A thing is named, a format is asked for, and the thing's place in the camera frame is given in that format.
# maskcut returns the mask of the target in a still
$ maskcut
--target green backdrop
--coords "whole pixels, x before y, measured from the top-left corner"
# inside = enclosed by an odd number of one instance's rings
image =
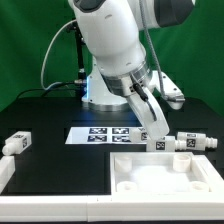
[[[47,47],[73,17],[67,0],[0,0],[0,110],[21,91],[40,88]],[[183,25],[151,34],[162,70],[185,96],[202,99],[224,115],[224,1],[197,0]],[[87,50],[84,55],[89,72],[91,56]],[[50,54],[45,83],[76,79],[76,58],[74,33],[64,32]]]

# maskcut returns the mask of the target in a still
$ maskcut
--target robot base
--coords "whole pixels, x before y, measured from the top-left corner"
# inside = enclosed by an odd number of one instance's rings
[[[87,78],[87,94],[82,98],[83,107],[99,111],[121,111],[129,108],[126,99],[109,92],[96,63]]]

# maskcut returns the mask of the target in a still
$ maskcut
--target white block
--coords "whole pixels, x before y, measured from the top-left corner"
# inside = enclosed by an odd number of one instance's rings
[[[0,193],[15,172],[14,156],[3,156],[0,160]]]

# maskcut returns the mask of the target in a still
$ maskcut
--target black tabletop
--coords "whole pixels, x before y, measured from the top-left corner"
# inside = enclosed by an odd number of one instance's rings
[[[174,111],[159,103],[170,127],[205,133],[218,139],[217,149],[205,154],[224,177],[224,119],[204,102],[187,98]],[[145,145],[66,145],[71,127],[138,127],[131,110],[100,112],[84,109],[74,98],[22,98],[0,112],[0,143],[17,131],[31,131],[32,145],[15,156],[16,172],[2,195],[108,195],[110,152],[144,152]]]

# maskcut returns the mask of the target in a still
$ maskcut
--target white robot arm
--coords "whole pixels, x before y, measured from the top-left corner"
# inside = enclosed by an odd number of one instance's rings
[[[147,28],[181,23],[194,5],[192,0],[142,1],[150,16],[146,18]],[[167,135],[169,127],[151,93],[156,81],[139,41],[143,23],[138,1],[69,0],[69,4],[109,91],[127,99],[151,139]]]

